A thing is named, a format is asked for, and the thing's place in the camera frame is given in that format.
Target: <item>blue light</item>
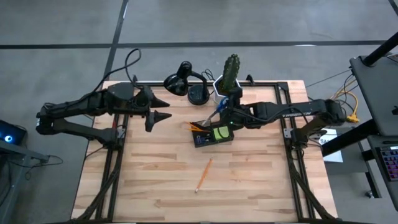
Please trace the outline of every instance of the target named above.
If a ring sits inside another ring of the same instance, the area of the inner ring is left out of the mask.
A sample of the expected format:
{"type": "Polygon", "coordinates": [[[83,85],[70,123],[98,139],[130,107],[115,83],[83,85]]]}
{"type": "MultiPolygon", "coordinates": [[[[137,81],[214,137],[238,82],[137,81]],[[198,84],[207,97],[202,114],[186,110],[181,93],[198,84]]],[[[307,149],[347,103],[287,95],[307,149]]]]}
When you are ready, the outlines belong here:
{"type": "Polygon", "coordinates": [[[6,137],[4,138],[4,140],[5,140],[6,142],[11,142],[11,141],[12,141],[12,137],[11,137],[11,136],[6,136],[6,137]]]}

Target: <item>scissors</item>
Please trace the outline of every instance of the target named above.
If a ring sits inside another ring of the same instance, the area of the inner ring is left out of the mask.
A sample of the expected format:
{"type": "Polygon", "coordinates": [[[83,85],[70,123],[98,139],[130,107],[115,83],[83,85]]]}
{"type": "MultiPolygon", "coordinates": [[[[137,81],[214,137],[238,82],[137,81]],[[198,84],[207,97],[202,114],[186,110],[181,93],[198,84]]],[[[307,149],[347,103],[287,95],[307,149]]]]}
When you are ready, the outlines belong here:
{"type": "Polygon", "coordinates": [[[223,110],[224,108],[226,108],[226,100],[228,100],[228,97],[224,97],[219,105],[217,106],[216,110],[206,119],[204,120],[204,122],[202,122],[201,125],[205,125],[209,120],[211,120],[214,116],[216,116],[216,114],[218,114],[221,110],[223,110]]]}

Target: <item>lamp base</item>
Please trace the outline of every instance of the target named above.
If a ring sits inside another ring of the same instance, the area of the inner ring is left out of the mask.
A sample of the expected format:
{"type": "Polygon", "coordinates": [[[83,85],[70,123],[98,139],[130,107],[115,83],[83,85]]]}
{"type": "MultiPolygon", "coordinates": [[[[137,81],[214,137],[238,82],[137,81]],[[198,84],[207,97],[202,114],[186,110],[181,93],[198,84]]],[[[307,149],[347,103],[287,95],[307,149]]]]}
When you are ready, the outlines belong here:
{"type": "Polygon", "coordinates": [[[188,101],[193,105],[204,105],[209,100],[210,94],[206,87],[206,96],[203,96],[203,85],[193,85],[188,89],[188,101]]]}

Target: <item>green cactus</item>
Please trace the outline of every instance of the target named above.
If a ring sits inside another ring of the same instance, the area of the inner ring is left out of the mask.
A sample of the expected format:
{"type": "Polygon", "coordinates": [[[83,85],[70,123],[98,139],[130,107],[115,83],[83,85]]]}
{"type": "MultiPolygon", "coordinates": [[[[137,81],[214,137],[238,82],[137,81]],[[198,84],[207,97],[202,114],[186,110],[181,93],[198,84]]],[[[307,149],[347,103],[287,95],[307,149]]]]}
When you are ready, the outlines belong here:
{"type": "Polygon", "coordinates": [[[240,64],[241,62],[237,54],[232,54],[225,61],[223,78],[218,85],[218,91],[221,94],[227,95],[229,91],[235,87],[235,80],[236,77],[238,77],[240,64]]]}

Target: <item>keyboard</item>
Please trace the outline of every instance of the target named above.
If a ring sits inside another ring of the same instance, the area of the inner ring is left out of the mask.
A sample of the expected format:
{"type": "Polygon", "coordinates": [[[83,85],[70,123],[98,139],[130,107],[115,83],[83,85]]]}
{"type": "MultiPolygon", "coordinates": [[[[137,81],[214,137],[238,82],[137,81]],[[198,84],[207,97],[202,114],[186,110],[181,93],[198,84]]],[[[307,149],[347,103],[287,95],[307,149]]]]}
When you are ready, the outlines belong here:
{"type": "Polygon", "coordinates": [[[384,161],[385,172],[390,181],[398,181],[398,147],[378,147],[376,148],[381,160],[384,161]]]}

